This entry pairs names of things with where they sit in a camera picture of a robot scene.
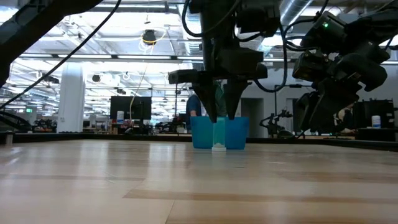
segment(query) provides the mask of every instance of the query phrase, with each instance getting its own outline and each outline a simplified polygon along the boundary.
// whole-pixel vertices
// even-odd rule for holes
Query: blue shirt
[[[201,116],[201,104],[200,104],[199,97],[196,95],[190,96],[187,101],[187,108],[186,108],[187,118],[185,120],[185,122],[187,124],[187,130],[192,129],[192,127],[191,127],[191,111],[196,111],[197,116]]]

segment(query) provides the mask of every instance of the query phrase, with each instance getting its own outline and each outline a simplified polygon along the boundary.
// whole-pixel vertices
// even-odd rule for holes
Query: person
[[[199,97],[196,94],[192,94],[187,101],[186,107],[187,118],[185,120],[187,125],[188,133],[192,133],[191,127],[191,117],[192,116],[201,116],[201,103]]]
[[[341,133],[354,134],[356,132],[354,118],[353,118],[353,107],[354,107],[354,103],[348,105],[346,108],[342,109],[338,113],[338,119],[340,120],[340,126],[342,128],[344,128],[344,130],[342,130]]]

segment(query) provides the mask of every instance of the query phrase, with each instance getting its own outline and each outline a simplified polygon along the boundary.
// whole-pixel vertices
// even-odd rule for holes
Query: ceiling
[[[8,20],[16,11],[18,1],[5,0],[0,2],[0,24]],[[65,17],[62,22],[35,43],[27,54],[55,54],[63,55],[71,52],[85,39],[97,25],[108,15],[116,0],[105,0],[89,12]],[[371,11],[386,1],[330,1],[327,9],[334,14],[348,12],[358,14]],[[77,53],[87,55],[201,55],[198,48],[200,40],[190,37],[182,29],[181,11],[183,0],[168,1],[169,12],[162,12],[163,1],[123,0],[121,9],[100,29],[100,31]],[[302,11],[302,16],[314,15],[323,1],[313,1]],[[197,15],[188,14],[188,26],[192,31],[200,30]],[[154,47],[147,46],[142,41],[145,30],[154,30],[157,43]],[[294,27],[292,35],[304,34],[308,27]],[[278,35],[270,39],[255,39],[245,44],[255,50],[263,50],[266,57],[282,57],[279,47],[281,40]],[[19,58],[11,65],[11,75],[7,85],[0,94],[5,101],[12,95],[19,93],[24,87],[36,81],[43,73],[49,71],[57,60],[51,57],[42,59],[33,57],[29,60]],[[297,57],[295,52],[289,52],[289,57]],[[132,60],[133,62],[102,60],[92,56],[91,60],[82,62],[87,77],[85,114],[109,113],[110,96],[119,95],[114,87],[125,90],[126,95],[152,96],[156,113],[169,117],[175,111],[175,85],[169,85],[167,74],[178,69],[192,68],[189,60],[173,63],[148,62],[147,60]],[[270,70],[278,70],[280,64],[268,63]],[[94,82],[93,75],[100,75],[101,81]],[[142,80],[141,89],[137,87]],[[62,81],[62,67],[52,75]],[[282,77],[266,80],[267,84],[278,84]],[[181,84],[178,89],[189,85]],[[24,105],[36,105],[39,113],[47,116],[57,114],[60,85],[42,82],[28,95],[15,102],[15,109]],[[188,91],[182,91],[178,96],[177,112],[185,112],[185,102]]]

